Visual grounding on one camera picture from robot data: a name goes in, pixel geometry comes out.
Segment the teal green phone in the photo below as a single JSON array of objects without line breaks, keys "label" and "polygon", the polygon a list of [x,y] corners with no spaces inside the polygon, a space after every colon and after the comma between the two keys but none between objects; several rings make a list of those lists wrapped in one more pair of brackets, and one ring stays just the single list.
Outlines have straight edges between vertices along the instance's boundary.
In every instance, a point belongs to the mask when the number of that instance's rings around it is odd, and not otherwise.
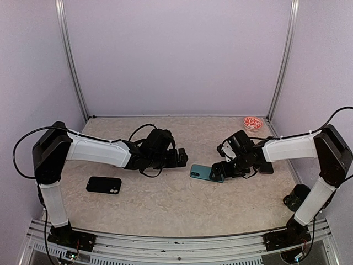
[{"label": "teal green phone", "polygon": [[211,182],[217,182],[217,183],[224,182],[224,179],[222,179],[222,178],[216,179],[216,176],[213,173],[211,167],[198,165],[198,164],[193,164],[191,166],[189,176],[191,178],[201,179],[201,180],[205,180],[205,181],[211,181]]}]

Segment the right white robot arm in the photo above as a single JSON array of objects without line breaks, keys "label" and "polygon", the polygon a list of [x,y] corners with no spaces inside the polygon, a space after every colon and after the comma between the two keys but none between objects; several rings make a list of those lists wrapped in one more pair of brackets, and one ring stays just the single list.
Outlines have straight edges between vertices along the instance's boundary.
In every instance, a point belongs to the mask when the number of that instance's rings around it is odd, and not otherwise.
[{"label": "right white robot arm", "polygon": [[224,160],[211,166],[210,180],[222,182],[226,178],[245,177],[251,172],[271,173],[277,161],[307,160],[307,172],[315,176],[311,191],[288,221],[291,225],[282,233],[287,245],[294,245],[303,237],[306,227],[328,204],[336,190],[347,181],[352,165],[352,151],[334,125],[318,130],[281,138],[268,137],[254,142],[244,130],[225,140],[218,151]]}]

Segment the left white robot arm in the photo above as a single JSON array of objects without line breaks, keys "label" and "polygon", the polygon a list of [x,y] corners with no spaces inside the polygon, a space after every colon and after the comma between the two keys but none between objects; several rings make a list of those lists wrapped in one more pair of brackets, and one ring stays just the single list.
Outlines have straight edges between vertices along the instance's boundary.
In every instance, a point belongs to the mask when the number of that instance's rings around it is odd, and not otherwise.
[{"label": "left white robot arm", "polygon": [[55,235],[70,246],[77,233],[70,221],[62,199],[61,177],[69,161],[86,161],[111,165],[130,171],[152,168],[158,171],[183,168],[188,155],[177,148],[171,131],[154,128],[141,140],[108,140],[72,131],[62,121],[44,128],[45,133],[33,146],[34,177],[42,195]]}]

